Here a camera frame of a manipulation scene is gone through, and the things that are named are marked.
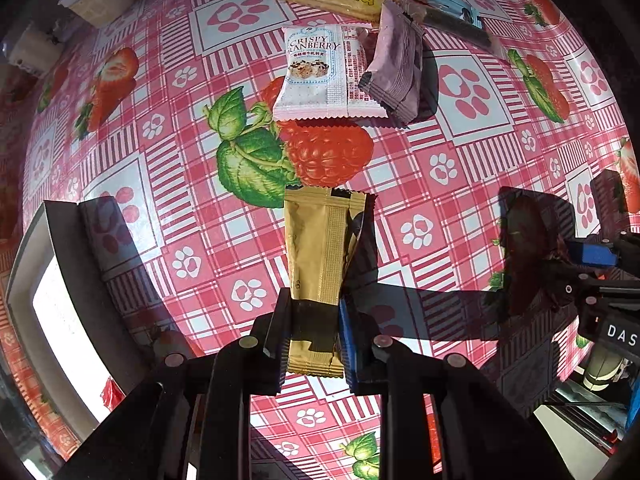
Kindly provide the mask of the pink purple snack packet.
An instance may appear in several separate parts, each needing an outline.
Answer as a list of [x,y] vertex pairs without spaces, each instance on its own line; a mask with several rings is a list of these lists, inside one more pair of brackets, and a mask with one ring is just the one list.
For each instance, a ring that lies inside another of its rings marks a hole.
[[384,0],[374,55],[358,88],[407,125],[419,115],[422,70],[422,28]]

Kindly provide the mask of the white milk carton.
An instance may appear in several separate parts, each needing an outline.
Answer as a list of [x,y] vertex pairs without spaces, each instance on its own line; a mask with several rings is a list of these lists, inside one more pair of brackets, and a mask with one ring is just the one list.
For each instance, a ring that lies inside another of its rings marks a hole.
[[60,59],[64,44],[29,22],[24,30],[12,38],[2,40],[2,53],[13,66],[38,79],[50,73]]

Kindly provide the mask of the gold snack packet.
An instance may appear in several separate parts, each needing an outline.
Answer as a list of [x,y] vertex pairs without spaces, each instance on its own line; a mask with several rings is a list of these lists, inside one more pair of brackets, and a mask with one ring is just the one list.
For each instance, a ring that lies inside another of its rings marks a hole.
[[338,302],[359,244],[367,194],[301,186],[284,192],[285,246],[293,300],[288,371],[340,378]]

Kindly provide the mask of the clear dark snack stick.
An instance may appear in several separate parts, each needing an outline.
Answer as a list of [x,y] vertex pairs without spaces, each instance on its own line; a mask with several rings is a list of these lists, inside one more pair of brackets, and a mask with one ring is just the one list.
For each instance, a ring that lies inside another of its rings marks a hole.
[[395,2],[404,10],[405,14],[408,14],[417,23],[456,36],[474,47],[492,54],[495,58],[500,58],[500,60],[505,61],[508,58],[506,49],[500,44],[500,41],[485,29],[477,28],[462,18],[455,18],[453,15],[427,6],[420,1],[395,0]]

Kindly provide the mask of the white cardboard box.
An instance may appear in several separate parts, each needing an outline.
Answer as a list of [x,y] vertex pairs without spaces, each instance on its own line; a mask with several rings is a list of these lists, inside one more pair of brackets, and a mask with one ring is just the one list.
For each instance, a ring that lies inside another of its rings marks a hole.
[[80,440],[110,414],[101,398],[109,380],[130,392],[148,374],[102,280],[79,205],[39,206],[14,260],[6,305],[44,397]]

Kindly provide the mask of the pink strawberry tablecloth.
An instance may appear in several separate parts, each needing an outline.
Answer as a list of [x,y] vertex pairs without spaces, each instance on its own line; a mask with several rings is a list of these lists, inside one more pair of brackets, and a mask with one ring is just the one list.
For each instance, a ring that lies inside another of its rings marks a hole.
[[605,226],[597,177],[631,186],[634,151],[608,76],[567,12],[573,0],[464,0],[516,53],[500,61],[427,29],[440,85],[435,114],[407,128],[353,122],[322,131],[248,122],[238,147],[207,122],[273,99],[283,29],[341,17],[284,0],[139,0],[104,29],[81,27],[32,90],[1,97],[1,262],[46,200],[97,200],[93,230],[105,287],[138,344],[170,330],[214,352],[273,304],[286,272],[277,200],[290,174],[376,197],[360,269],[407,285],[375,301],[386,333],[437,356],[487,365],[530,411],[576,372],[588,344],[564,315],[536,316],[500,349],[468,336],[446,292],[503,277],[501,185],[567,200],[567,233]]

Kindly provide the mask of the white crispy cranberry packet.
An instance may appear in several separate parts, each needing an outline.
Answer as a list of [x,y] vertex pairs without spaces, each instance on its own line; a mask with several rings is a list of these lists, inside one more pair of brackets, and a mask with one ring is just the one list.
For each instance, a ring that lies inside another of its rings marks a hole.
[[385,108],[359,88],[369,66],[372,32],[367,24],[287,27],[286,72],[273,118],[385,118]]

